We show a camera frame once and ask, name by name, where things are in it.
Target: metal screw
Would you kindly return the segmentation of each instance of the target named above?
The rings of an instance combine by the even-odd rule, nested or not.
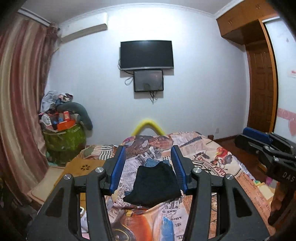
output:
[[[234,176],[233,176],[232,174],[230,174],[230,173],[227,173],[227,174],[225,175],[225,177],[226,177],[228,180],[232,180],[232,179],[234,178]]]
[[[63,178],[64,178],[65,180],[69,180],[69,179],[71,178],[71,174],[65,174],[65,175],[63,176]]]
[[[101,173],[101,172],[103,172],[104,171],[104,168],[102,168],[102,167],[97,167],[96,168],[96,172],[97,173]]]
[[[199,168],[199,167],[195,167],[195,168],[193,168],[193,171],[194,171],[195,173],[201,173],[202,169]]]

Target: orange box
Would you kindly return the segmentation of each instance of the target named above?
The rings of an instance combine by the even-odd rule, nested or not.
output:
[[[71,120],[69,111],[64,111],[64,121],[69,121]]]
[[[75,120],[63,121],[57,124],[57,130],[58,131],[66,130],[73,127],[75,124],[76,124]]]

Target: bed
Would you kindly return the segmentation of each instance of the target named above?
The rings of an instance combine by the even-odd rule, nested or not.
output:
[[[258,187],[258,182],[246,167],[229,151],[198,132],[178,132],[167,136],[133,136],[122,143],[126,147],[126,163],[118,189],[112,196],[106,196],[108,215],[116,240],[182,240],[187,224],[192,196],[182,196],[146,208],[123,201],[125,193],[131,191],[137,169],[148,158],[171,163],[170,149],[178,145],[183,156],[192,160],[209,174],[224,176],[231,173],[240,183],[259,211],[270,234],[274,228],[267,219],[270,214],[270,197],[266,199]],[[89,146],[77,158],[106,160],[114,156],[116,146]],[[209,238],[215,237],[217,219],[217,197],[212,193],[212,210]]]

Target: black gripper frame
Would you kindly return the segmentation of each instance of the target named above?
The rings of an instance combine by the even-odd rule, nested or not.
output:
[[[184,157],[178,157],[184,165]],[[216,237],[212,241],[262,241],[269,236],[268,230],[253,203],[232,176],[217,177],[209,175],[204,170],[193,171],[193,164],[186,159],[186,165],[191,169],[186,171],[194,179],[195,190],[192,189],[193,200],[190,209],[183,241],[208,240],[211,215],[211,193],[217,193],[218,215]],[[86,192],[86,210],[89,236],[91,241],[115,240],[107,213],[104,195],[106,185],[105,162],[103,172],[93,170],[85,176],[62,178],[30,227],[28,241],[88,241],[81,235],[79,195]]]
[[[269,237],[260,214],[234,176],[214,176],[201,168],[195,172],[192,161],[183,157],[179,147],[174,145],[172,149],[172,161],[177,158],[186,174],[188,190],[185,194],[193,194],[183,241],[208,240],[211,193],[217,193],[216,237],[211,241],[262,241]]]
[[[266,175],[281,183],[285,189],[285,198],[280,210],[271,212],[268,223],[276,225],[291,205],[294,205],[294,192],[296,191],[296,144],[274,133],[267,134],[272,142],[264,143],[243,134],[235,138],[235,145],[250,154],[266,166]]]

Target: cartoon character print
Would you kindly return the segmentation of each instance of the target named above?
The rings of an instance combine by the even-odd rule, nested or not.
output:
[[[197,154],[194,155],[194,159],[196,160],[196,158],[202,156],[205,159],[210,159],[210,157],[206,154],[207,151],[201,151]]]
[[[173,139],[170,136],[140,136],[136,135],[124,141],[126,148],[126,159],[143,154],[154,147],[158,151],[169,150],[173,146]]]
[[[232,162],[232,154],[228,154],[228,151],[223,147],[217,148],[216,157],[211,163],[215,166],[219,166],[222,169],[225,169],[227,164]]]

